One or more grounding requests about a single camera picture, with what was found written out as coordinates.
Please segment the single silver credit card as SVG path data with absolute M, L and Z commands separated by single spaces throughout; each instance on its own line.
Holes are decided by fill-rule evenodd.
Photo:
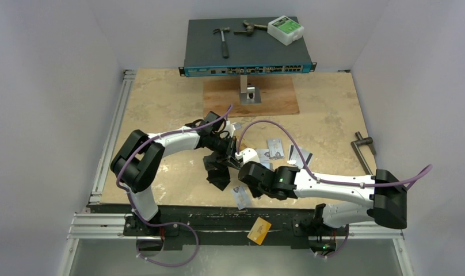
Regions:
M 242 186 L 233 187 L 231 193 L 239 210 L 252 207 L 251 199 Z

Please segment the black credit card stack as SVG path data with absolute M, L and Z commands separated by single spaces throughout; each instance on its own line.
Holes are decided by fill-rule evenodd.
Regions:
M 231 181 L 229 169 L 238 170 L 238 162 L 230 154 L 212 154 L 203 157 L 205 170 L 207 171 L 206 180 L 224 191 Z

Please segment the single orange credit card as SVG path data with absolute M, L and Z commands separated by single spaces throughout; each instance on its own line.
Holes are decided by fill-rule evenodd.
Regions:
M 272 224 L 265 219 L 258 217 L 247 234 L 247 238 L 257 245 L 261 245 L 268 234 Z

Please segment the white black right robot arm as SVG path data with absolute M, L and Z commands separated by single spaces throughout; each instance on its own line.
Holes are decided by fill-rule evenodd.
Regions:
M 336 200 L 336 204 L 319 205 L 311 219 L 313 230 L 320 234 L 366 221 L 386 228 L 405 229 L 407 188 L 387 183 L 386 179 L 392 177 L 386 170 L 357 177 L 311 176 L 305 169 L 281 166 L 271 170 L 258 162 L 245 163 L 238 173 L 238 179 L 249 187 L 254 197 L 266 195 L 280 201 L 287 198 Z

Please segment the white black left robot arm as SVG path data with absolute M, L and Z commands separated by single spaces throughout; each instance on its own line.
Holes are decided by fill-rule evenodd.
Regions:
M 179 129 L 147 134 L 137 129 L 131 132 L 111 162 L 116 185 L 125 191 L 138 217 L 138 228 L 153 235 L 160 227 L 160 211 L 151 184 L 161 160 L 178 152 L 207 148 L 211 154 L 203 159 L 207 180 L 220 190 L 230 183 L 229 169 L 240 169 L 236 157 L 237 139 L 226 115 L 209 112 L 203 119 L 185 124 Z

